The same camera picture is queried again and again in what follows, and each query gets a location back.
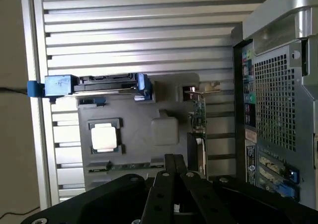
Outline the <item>green RAM stick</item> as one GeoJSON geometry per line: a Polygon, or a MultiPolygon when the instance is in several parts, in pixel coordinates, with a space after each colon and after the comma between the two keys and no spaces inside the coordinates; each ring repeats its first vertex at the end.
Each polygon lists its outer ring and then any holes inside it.
{"type": "Polygon", "coordinates": [[[107,170],[137,170],[137,169],[153,169],[153,168],[164,168],[163,163],[128,163],[128,164],[112,164],[109,163],[106,166],[107,170]]]}

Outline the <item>silver CPU chip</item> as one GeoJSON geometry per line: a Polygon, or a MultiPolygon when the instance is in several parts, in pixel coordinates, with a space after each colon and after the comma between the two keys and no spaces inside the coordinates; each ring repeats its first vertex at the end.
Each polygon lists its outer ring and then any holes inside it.
{"type": "Polygon", "coordinates": [[[95,124],[91,129],[92,147],[97,152],[112,152],[117,148],[116,128],[111,123],[95,124]]]}

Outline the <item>green graphics card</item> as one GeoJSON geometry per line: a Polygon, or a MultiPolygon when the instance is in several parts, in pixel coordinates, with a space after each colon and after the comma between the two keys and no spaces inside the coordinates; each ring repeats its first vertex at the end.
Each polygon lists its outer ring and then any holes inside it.
{"type": "Polygon", "coordinates": [[[188,113],[190,132],[187,133],[187,159],[188,169],[197,171],[201,176],[207,177],[206,164],[206,103],[204,93],[195,87],[185,91],[193,104],[193,111],[188,113]]]}

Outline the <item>grey plastic parts rack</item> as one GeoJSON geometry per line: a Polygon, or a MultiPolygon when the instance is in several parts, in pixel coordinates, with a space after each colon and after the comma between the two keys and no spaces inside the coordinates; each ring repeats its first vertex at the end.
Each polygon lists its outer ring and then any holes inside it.
{"type": "Polygon", "coordinates": [[[163,168],[107,170],[112,164],[163,163],[166,154],[181,154],[187,159],[188,113],[193,111],[190,87],[199,91],[196,73],[148,76],[152,83],[152,100],[136,100],[133,91],[83,92],[77,98],[79,134],[84,186],[93,189],[128,173],[154,177],[163,168]],[[106,99],[96,106],[93,99],[106,99]],[[91,129],[95,124],[111,123],[116,128],[117,148],[97,152],[92,147],[91,129]]]}

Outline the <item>hard disk with blue carrier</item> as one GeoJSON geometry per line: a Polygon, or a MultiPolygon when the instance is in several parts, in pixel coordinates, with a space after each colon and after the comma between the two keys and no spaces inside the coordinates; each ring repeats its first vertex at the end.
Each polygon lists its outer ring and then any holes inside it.
{"type": "Polygon", "coordinates": [[[75,76],[48,75],[40,84],[42,97],[63,97],[83,92],[98,91],[133,91],[136,100],[152,100],[153,88],[148,76],[143,73],[119,75],[75,76]]]}

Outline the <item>silver grey PC case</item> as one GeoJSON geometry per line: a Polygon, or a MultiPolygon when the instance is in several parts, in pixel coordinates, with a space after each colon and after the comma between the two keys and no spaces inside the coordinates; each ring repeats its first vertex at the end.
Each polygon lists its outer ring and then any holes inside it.
{"type": "Polygon", "coordinates": [[[318,210],[318,0],[267,0],[231,40],[237,177],[318,210]]]}

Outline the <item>blue plastic clamp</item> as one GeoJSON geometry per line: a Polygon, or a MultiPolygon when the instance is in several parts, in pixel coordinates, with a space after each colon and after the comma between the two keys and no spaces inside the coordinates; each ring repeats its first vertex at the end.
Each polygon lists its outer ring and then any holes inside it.
{"type": "Polygon", "coordinates": [[[39,83],[36,80],[30,80],[27,82],[27,96],[44,98],[45,97],[45,84],[39,83]]]}

